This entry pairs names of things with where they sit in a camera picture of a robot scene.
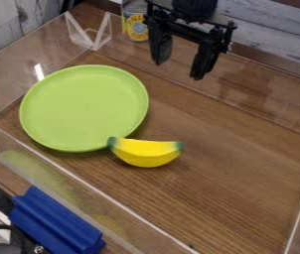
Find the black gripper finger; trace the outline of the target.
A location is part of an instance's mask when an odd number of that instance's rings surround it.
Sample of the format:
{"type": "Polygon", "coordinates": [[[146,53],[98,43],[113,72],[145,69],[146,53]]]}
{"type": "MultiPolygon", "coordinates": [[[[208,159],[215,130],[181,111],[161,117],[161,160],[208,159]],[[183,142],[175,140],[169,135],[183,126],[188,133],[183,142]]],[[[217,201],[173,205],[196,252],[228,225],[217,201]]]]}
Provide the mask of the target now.
{"type": "Polygon", "coordinates": [[[156,64],[163,64],[172,55],[173,35],[165,23],[149,20],[149,41],[152,59],[156,64]]]}
{"type": "Polygon", "coordinates": [[[205,74],[213,70],[219,56],[220,51],[216,42],[212,40],[203,40],[191,71],[191,77],[195,80],[201,80],[205,74]]]}

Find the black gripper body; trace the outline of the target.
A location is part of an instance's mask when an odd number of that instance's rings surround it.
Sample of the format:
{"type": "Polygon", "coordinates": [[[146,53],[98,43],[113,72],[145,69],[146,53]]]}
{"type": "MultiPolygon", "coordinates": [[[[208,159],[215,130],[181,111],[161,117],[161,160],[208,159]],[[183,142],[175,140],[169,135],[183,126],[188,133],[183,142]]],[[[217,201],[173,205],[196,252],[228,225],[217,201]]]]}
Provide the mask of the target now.
{"type": "Polygon", "coordinates": [[[211,39],[227,53],[237,24],[217,13],[219,0],[145,0],[146,18],[168,24],[172,32],[191,41],[211,39]]]}

